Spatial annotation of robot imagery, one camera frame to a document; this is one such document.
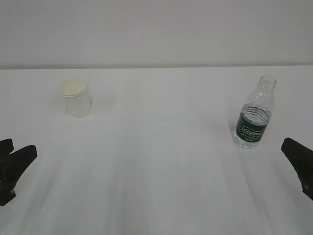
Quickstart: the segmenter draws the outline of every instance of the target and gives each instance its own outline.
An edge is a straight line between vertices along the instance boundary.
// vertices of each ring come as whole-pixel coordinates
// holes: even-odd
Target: bottle label
[[[240,114],[236,126],[236,134],[244,141],[255,143],[261,140],[266,127],[267,125],[257,126],[252,124],[243,116],[243,114]]]

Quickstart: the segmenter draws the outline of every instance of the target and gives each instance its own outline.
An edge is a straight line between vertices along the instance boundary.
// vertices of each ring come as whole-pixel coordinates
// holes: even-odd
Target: table surface
[[[245,97],[277,77],[260,145],[232,140]],[[89,81],[91,114],[60,84]],[[0,139],[38,157],[0,208],[1,235],[308,235],[313,202],[281,152],[313,149],[313,66],[0,70]]]

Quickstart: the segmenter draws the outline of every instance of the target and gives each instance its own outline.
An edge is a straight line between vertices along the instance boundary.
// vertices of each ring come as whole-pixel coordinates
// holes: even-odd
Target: water bottle
[[[233,134],[242,148],[256,147],[268,125],[274,109],[276,79],[262,76],[257,88],[247,97]]]

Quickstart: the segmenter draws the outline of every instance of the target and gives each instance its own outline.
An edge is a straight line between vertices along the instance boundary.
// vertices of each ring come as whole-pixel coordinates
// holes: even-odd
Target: bottle neck
[[[276,79],[272,76],[265,75],[261,77],[258,83],[258,88],[263,91],[273,92],[275,90],[276,82]]]

